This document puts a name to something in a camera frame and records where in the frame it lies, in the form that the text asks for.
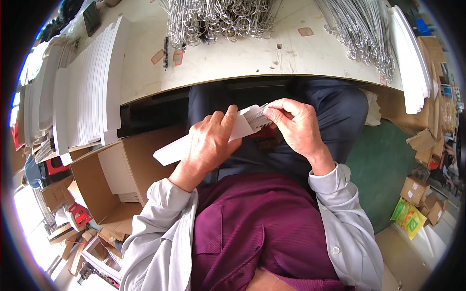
jacket sleeve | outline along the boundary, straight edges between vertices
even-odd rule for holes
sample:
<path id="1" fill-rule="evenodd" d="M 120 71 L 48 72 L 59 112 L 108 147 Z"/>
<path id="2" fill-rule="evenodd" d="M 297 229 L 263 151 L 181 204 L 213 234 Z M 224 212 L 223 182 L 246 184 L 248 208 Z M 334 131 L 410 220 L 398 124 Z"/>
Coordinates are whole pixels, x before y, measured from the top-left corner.
<path id="1" fill-rule="evenodd" d="M 149 187 L 148 202 L 141 214 L 133 217 L 132 234 L 123 243 L 121 290 L 140 289 L 163 238 L 173 239 L 169 229 L 178 223 L 190 198 L 191 193 L 181 190 L 168 179 L 162 179 Z"/>
<path id="2" fill-rule="evenodd" d="M 357 290 L 381 290 L 384 262 L 359 193 L 343 164 L 325 176 L 309 173 L 327 240 L 327 251 L 340 280 Z"/>

dark trousers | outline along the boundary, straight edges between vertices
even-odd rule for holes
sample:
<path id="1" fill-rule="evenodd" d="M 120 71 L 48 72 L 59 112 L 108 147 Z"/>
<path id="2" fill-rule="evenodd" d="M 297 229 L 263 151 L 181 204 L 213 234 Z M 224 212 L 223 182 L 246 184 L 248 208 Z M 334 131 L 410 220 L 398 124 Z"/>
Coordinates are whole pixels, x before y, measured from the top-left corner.
<path id="1" fill-rule="evenodd" d="M 289 82 L 287 91 L 293 99 L 315 108 L 323 142 L 335 161 L 345 163 L 366 120 L 368 103 L 365 94 L 344 81 L 301 76 Z M 224 82 L 192 86 L 188 125 L 203 120 L 216 110 L 225 113 L 231 104 L 232 95 Z M 310 190 L 308 174 L 311 169 L 307 159 L 295 153 L 285 141 L 267 154 L 260 152 L 249 137 L 243 137 L 241 146 L 206 177 L 203 185 L 212 185 L 234 174 L 271 172 L 286 175 Z"/>

yellow plastic bag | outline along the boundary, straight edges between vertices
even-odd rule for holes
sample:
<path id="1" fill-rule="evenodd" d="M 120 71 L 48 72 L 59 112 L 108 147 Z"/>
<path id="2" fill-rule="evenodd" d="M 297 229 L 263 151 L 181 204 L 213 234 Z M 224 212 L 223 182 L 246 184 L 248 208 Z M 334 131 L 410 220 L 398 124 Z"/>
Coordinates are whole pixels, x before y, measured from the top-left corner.
<path id="1" fill-rule="evenodd" d="M 395 220 L 408 233 L 409 239 L 413 239 L 423 227 L 426 217 L 416 207 L 400 197 L 390 220 Z"/>

shirt pocket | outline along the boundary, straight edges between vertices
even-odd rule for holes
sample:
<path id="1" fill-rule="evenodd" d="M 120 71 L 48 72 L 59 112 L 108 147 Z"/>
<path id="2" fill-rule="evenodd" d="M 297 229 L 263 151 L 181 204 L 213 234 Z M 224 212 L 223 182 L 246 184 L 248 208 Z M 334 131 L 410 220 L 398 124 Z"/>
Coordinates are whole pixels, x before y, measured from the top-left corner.
<path id="1" fill-rule="evenodd" d="M 211 204 L 194 221 L 193 254 L 215 254 L 222 251 L 223 206 Z"/>

red plastic stool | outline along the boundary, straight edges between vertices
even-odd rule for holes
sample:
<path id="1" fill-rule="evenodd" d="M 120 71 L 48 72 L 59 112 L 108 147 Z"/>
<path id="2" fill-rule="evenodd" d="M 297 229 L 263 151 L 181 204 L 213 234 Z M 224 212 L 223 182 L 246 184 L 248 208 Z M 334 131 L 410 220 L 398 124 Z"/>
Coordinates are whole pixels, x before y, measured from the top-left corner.
<path id="1" fill-rule="evenodd" d="M 59 156 L 56 156 L 50 160 L 46 160 L 45 164 L 46 164 L 47 174 L 49 175 L 54 175 L 56 173 L 69 170 L 71 168 L 70 165 L 63 166 L 62 160 L 60 159 Z"/>
<path id="2" fill-rule="evenodd" d="M 89 217 L 86 209 L 77 203 L 73 204 L 68 211 L 73 215 L 78 228 L 92 220 L 92 217 Z"/>

